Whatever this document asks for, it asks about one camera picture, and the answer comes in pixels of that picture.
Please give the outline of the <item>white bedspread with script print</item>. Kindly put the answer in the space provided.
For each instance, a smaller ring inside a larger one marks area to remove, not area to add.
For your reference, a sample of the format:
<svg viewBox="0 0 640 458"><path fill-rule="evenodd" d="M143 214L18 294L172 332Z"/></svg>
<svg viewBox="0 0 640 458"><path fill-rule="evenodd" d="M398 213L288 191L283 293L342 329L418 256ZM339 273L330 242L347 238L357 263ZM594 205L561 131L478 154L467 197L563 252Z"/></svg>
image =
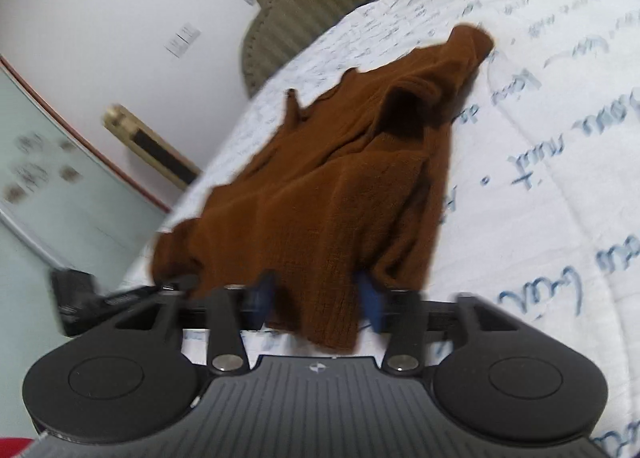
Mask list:
<svg viewBox="0 0 640 458"><path fill-rule="evenodd" d="M345 70L443 41L494 50L452 125L428 297L484 297L593 360L608 405L593 439L639 451L639 0L378 0L352 11L250 101L169 224L193 217L273 135L284 93L309 104Z"/></svg>

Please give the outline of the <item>white wall switch plate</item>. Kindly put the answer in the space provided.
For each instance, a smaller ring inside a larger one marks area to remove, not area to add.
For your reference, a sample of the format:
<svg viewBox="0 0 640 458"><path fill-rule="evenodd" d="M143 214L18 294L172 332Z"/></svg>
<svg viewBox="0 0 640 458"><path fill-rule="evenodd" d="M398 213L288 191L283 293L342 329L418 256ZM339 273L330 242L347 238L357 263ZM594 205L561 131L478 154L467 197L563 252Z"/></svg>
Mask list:
<svg viewBox="0 0 640 458"><path fill-rule="evenodd" d="M201 30L191 24L184 24L165 44L165 49L175 58L189 50L193 42L201 36Z"/></svg>

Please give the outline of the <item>brown knit sweater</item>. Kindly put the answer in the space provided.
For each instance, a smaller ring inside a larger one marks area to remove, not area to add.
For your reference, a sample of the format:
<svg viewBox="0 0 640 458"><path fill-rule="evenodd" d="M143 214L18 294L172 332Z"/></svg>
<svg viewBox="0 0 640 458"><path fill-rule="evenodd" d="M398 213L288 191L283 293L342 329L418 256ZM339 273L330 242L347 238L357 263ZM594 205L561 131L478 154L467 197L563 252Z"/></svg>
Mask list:
<svg viewBox="0 0 640 458"><path fill-rule="evenodd" d="M459 25L442 44L346 70L280 128L201 213L157 238L151 276L197 296L277 276L272 327L338 352L357 340L359 277L422 288L444 212L452 119L494 43Z"/></svg>

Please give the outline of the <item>gold tower fan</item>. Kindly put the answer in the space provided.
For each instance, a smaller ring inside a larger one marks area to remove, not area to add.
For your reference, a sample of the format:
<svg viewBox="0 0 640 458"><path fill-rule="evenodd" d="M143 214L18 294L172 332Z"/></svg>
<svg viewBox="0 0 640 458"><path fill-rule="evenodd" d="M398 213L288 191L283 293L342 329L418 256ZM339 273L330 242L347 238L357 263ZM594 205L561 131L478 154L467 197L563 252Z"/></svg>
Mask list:
<svg viewBox="0 0 640 458"><path fill-rule="evenodd" d="M200 176L201 169L195 163L180 154L125 106L111 105L102 121L116 139L178 189L186 189Z"/></svg>

